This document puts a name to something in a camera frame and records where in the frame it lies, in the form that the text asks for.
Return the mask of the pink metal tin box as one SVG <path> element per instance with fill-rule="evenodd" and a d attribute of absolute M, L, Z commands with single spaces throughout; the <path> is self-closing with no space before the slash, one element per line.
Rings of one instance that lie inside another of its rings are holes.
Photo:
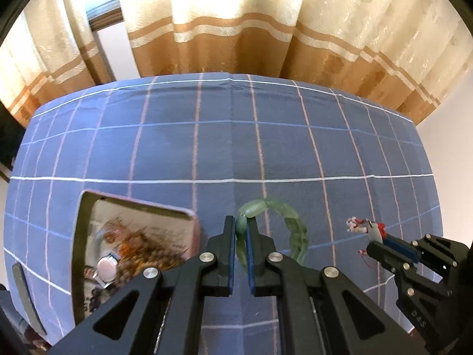
<path fill-rule="evenodd" d="M 74 322 L 82 322 L 147 266 L 165 271 L 196 255 L 200 231 L 190 209 L 83 191 L 71 254 Z M 109 253 L 119 261 L 116 281 L 101 288 L 85 280 L 84 268 Z"/>

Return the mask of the red tassel jade pendant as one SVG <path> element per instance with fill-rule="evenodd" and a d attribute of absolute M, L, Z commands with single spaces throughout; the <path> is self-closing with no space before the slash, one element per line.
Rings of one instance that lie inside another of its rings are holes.
<path fill-rule="evenodd" d="M 347 219 L 346 226 L 348 227 L 347 231 L 350 233 L 368 235 L 370 243 L 378 242 L 379 244 L 384 244 L 384 239 L 387 236 L 383 223 L 376 223 L 369 219 L 358 219 L 356 216 L 352 216 Z"/>

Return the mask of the left beige brown curtain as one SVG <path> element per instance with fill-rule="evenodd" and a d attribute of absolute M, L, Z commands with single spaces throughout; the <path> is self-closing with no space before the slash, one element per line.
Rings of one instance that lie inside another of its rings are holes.
<path fill-rule="evenodd" d="M 40 106 L 110 81 L 83 0 L 30 0 L 1 45 L 1 103 L 23 127 Z"/>

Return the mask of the silver wrist watch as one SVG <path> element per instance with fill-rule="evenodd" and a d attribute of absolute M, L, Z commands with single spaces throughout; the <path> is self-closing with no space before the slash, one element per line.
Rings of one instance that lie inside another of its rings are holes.
<path fill-rule="evenodd" d="M 112 254 L 102 256 L 95 267 L 84 268 L 84 279 L 92 281 L 101 288 L 108 288 L 117 278 L 119 261 Z"/>

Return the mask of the right beige brown curtain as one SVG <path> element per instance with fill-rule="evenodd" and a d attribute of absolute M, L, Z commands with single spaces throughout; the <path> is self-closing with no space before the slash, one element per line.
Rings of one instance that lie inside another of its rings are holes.
<path fill-rule="evenodd" d="M 448 0 L 119 1 L 142 76 L 294 79 L 420 123 L 472 69 L 472 34 Z"/>

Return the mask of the beige brown curtain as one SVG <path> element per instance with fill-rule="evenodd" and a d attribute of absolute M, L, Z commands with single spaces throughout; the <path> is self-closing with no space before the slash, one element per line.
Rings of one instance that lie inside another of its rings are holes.
<path fill-rule="evenodd" d="M 40 106 L 110 81 L 83 0 L 30 0 L 1 45 L 1 103 L 23 127 Z"/>
<path fill-rule="evenodd" d="M 142 76 L 294 79 L 420 123 L 472 69 L 472 34 L 448 0 L 119 1 Z"/>

